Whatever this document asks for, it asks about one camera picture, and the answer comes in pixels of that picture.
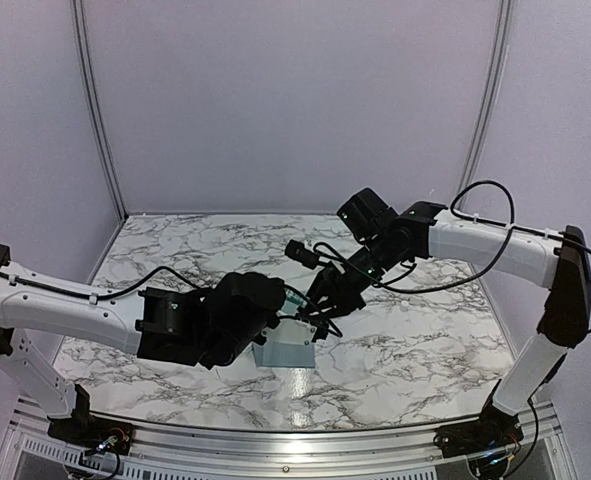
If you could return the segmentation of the white green glue stick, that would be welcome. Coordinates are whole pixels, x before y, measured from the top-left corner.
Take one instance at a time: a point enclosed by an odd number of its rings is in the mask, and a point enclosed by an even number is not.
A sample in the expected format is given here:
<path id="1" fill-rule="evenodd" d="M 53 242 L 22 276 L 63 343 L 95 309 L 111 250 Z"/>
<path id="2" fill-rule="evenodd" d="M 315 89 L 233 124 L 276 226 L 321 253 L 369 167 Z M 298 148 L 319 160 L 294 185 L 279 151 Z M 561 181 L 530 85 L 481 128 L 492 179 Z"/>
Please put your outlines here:
<path id="1" fill-rule="evenodd" d="M 280 312 L 283 315 L 295 316 L 300 310 L 306 306 L 306 301 L 292 290 L 285 290 L 285 302 L 282 305 Z"/>

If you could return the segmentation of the blue-grey envelope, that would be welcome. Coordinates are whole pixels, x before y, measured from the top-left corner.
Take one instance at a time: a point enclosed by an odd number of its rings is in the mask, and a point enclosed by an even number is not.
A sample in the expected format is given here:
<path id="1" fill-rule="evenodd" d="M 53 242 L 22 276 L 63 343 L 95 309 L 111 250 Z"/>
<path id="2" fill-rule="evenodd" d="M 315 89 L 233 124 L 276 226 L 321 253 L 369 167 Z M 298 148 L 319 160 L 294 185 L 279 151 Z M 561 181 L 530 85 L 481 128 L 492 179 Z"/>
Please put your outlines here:
<path id="1" fill-rule="evenodd" d="M 259 368 L 305 368 L 315 367 L 314 342 L 308 346 L 285 345 L 264 342 L 260 339 L 252 345 L 255 365 Z"/>

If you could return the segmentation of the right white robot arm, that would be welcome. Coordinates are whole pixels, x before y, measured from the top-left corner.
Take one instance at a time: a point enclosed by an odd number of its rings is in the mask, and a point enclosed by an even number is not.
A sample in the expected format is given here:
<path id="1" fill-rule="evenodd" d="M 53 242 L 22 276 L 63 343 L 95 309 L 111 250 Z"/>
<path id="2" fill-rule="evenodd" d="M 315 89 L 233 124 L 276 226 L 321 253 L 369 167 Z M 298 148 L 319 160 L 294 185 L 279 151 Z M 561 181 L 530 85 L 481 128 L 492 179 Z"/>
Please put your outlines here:
<path id="1" fill-rule="evenodd" d="M 529 229 L 427 201 L 399 213 L 370 188 L 354 194 L 337 215 L 360 247 L 348 258 L 328 252 L 328 264 L 307 291 L 309 305 L 329 317 L 363 308 L 366 289 L 382 287 L 385 273 L 417 259 L 463 261 L 547 289 L 535 334 L 471 425 L 477 446 L 494 446 L 508 433 L 509 420 L 589 334 L 591 269 L 582 231 Z"/>

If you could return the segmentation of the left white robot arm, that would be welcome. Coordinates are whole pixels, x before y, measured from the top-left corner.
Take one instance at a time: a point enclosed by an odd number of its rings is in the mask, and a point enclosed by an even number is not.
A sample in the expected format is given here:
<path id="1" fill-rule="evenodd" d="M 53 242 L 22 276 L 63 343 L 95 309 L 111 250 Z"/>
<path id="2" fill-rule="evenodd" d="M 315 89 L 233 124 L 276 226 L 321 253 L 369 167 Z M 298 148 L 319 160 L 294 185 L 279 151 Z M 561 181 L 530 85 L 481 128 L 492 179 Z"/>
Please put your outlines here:
<path id="1" fill-rule="evenodd" d="M 90 398 L 63 380 L 30 344 L 36 330 L 103 344 L 140 359 L 206 369 L 228 366 L 278 323 L 283 280 L 228 273 L 214 287 L 182 293 L 145 281 L 122 291 L 38 275 L 0 244 L 0 369 L 38 402 L 53 429 L 81 445 L 100 438 Z"/>

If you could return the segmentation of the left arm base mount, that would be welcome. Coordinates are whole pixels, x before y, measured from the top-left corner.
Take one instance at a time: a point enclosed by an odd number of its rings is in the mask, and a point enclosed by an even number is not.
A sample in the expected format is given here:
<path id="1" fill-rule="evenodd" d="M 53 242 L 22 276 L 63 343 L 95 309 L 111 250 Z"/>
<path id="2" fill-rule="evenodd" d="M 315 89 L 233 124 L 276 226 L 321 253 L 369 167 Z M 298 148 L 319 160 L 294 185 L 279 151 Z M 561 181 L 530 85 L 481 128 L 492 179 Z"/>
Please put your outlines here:
<path id="1" fill-rule="evenodd" d="M 123 456 L 130 451 L 134 431 L 131 423 L 91 415 L 88 421 L 49 418 L 47 434 L 51 438 L 84 447 L 86 450 L 92 450 L 114 436 L 117 438 L 116 444 L 107 449 Z"/>

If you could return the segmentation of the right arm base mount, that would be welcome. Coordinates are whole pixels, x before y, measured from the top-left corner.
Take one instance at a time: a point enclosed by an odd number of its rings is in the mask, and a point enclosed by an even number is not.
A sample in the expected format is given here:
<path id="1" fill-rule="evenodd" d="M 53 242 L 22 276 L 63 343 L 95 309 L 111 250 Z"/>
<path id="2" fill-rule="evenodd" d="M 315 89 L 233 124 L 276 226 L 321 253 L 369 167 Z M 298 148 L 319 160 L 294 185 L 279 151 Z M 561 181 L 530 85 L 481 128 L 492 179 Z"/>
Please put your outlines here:
<path id="1" fill-rule="evenodd" d="M 523 438 L 516 419 L 504 424 L 477 419 L 440 426 L 433 437 L 433 444 L 444 458 L 453 458 L 520 443 Z"/>

